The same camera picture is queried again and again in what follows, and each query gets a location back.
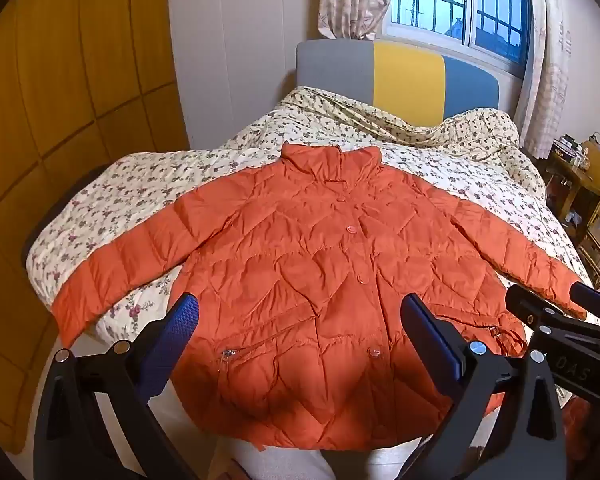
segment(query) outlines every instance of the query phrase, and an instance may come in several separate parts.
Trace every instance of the window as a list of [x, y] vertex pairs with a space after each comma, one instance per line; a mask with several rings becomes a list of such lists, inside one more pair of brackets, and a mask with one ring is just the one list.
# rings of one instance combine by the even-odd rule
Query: window
[[528, 0], [392, 0], [384, 33], [461, 52], [521, 75], [528, 14]]

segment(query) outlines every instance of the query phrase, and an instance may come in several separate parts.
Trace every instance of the floral quilt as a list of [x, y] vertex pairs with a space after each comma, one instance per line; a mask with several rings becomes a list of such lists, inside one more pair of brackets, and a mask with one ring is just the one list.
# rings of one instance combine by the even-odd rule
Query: floral quilt
[[[36, 293], [50, 307], [62, 284], [97, 247], [213, 178], [275, 161], [285, 141], [343, 150], [378, 146], [385, 164], [483, 206], [590, 285], [573, 245], [545, 205], [542, 179], [517, 149], [518, 133], [507, 114], [479, 108], [435, 128], [415, 128], [377, 108], [298, 88], [217, 150], [135, 153], [114, 163], [74, 197], [30, 250], [27, 271]], [[91, 333], [106, 344], [133, 340], [147, 323], [165, 316], [179, 270], [131, 292]]]

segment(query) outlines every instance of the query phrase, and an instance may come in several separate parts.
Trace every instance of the bed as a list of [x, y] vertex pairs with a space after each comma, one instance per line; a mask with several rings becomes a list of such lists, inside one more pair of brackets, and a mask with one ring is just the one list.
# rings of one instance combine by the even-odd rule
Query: bed
[[[211, 179], [276, 160], [284, 142], [343, 150], [377, 146], [385, 164], [478, 203], [590, 285], [573, 245], [545, 205], [538, 171], [517, 148], [515, 126], [494, 109], [496, 79], [475, 66], [439, 58], [383, 42], [301, 44], [298, 82], [304, 86], [220, 148], [135, 153], [72, 196], [27, 253], [27, 273], [38, 297], [50, 307], [62, 284], [96, 248]], [[390, 70], [396, 64], [398, 70]], [[351, 66], [361, 69], [347, 72]], [[408, 88], [415, 103], [395, 99], [399, 85]], [[121, 338], [133, 340], [147, 323], [166, 314], [179, 270], [132, 291], [88, 329], [90, 335], [107, 346]], [[560, 397], [566, 402], [562, 391]]]

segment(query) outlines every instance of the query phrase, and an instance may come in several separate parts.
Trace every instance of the jacket collar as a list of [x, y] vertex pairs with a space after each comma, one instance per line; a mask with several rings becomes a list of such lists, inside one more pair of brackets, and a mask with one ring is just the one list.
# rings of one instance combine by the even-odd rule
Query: jacket collar
[[282, 145], [282, 161], [316, 180], [354, 186], [378, 169], [382, 153], [376, 146], [343, 152], [339, 146], [303, 146], [285, 142]]

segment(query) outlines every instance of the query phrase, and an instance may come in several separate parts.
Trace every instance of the headboard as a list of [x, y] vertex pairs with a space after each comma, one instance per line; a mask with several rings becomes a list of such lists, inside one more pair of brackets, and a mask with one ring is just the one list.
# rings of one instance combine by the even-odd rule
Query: headboard
[[297, 49], [296, 81], [362, 101], [413, 126], [498, 108], [498, 80], [458, 59], [391, 41], [313, 40]]
[[0, 444], [18, 452], [57, 329], [27, 237], [94, 168], [186, 150], [168, 0], [10, 0], [0, 13]]

